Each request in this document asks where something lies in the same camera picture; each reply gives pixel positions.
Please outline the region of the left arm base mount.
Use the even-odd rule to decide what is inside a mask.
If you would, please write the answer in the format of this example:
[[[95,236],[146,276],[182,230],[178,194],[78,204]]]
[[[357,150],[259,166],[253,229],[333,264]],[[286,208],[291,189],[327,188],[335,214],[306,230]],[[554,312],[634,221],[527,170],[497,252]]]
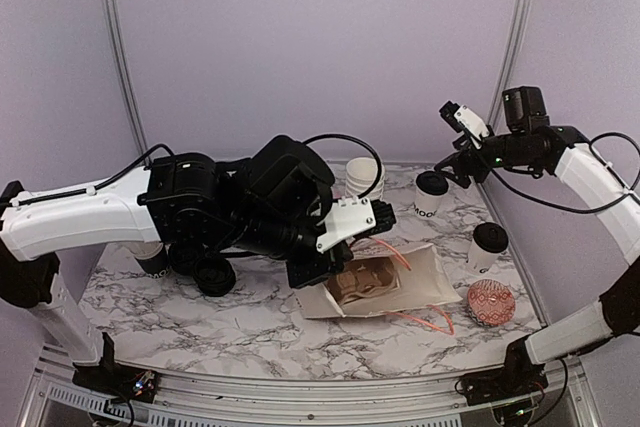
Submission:
[[[102,334],[103,347],[96,365],[73,363],[72,382],[83,388],[112,394],[127,400],[151,404],[156,396],[159,373],[155,370],[133,367],[115,360],[114,341]]]

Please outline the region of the black cup lid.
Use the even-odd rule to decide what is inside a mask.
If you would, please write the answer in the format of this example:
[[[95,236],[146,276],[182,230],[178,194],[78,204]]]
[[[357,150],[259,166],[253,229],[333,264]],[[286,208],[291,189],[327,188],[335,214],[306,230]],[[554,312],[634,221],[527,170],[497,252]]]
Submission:
[[[417,189],[427,195],[443,196],[449,190],[449,184],[444,175],[436,171],[424,171],[416,178]]]
[[[473,241],[480,249],[492,254],[500,254],[509,246],[506,230],[494,222],[477,225],[473,231]]]

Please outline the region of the white paper coffee cup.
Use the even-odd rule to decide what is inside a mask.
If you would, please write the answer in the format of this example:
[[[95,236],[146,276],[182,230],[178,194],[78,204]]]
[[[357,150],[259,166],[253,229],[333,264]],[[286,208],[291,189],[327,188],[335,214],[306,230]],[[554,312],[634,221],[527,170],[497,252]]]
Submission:
[[[467,253],[467,259],[465,263],[466,268],[469,272],[475,275],[485,274],[502,253],[492,254],[480,249],[473,241],[472,233],[472,241]]]

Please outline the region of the white paper bag pink handles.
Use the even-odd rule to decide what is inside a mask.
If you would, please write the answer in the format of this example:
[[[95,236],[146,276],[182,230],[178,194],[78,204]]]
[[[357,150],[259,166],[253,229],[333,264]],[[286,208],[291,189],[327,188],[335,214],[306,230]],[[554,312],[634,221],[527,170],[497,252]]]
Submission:
[[[394,247],[380,239],[357,247],[342,273],[294,295],[306,319],[394,315],[450,336],[455,327],[442,307],[461,300],[435,245]]]

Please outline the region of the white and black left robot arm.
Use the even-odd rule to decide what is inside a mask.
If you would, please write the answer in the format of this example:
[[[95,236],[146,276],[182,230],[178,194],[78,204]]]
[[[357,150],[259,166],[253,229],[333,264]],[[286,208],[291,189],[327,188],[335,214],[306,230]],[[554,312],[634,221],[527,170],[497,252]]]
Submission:
[[[280,135],[256,155],[218,163],[200,153],[146,153],[99,182],[48,192],[12,181],[1,195],[1,297],[44,313],[81,372],[106,392],[125,385],[112,340],[65,300],[61,250],[133,243],[144,266],[166,267],[166,245],[231,247],[283,261],[294,289],[339,274],[353,257],[349,238],[365,219],[335,205],[335,178],[306,144]]]

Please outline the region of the brown cardboard cup carrier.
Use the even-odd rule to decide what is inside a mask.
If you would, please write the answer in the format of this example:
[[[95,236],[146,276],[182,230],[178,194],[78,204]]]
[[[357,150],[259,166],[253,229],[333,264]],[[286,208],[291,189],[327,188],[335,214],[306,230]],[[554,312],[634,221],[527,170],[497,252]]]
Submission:
[[[334,297],[339,305],[376,298],[397,287],[392,263],[360,264],[335,277]]]

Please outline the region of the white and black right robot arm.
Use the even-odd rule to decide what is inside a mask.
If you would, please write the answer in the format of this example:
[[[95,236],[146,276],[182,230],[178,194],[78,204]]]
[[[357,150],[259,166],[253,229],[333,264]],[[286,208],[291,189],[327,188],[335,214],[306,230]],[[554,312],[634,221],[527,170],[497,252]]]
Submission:
[[[534,378],[534,366],[599,347],[639,332],[639,182],[625,182],[596,150],[594,140],[573,126],[551,123],[540,88],[521,86],[502,95],[507,133],[497,134],[469,107],[451,101],[439,110],[457,133],[454,153],[436,170],[462,188],[502,171],[540,178],[549,175],[581,201],[569,207],[518,191],[539,206],[574,215],[592,215],[607,230],[627,267],[598,299],[523,339],[506,351],[495,385],[515,395]]]

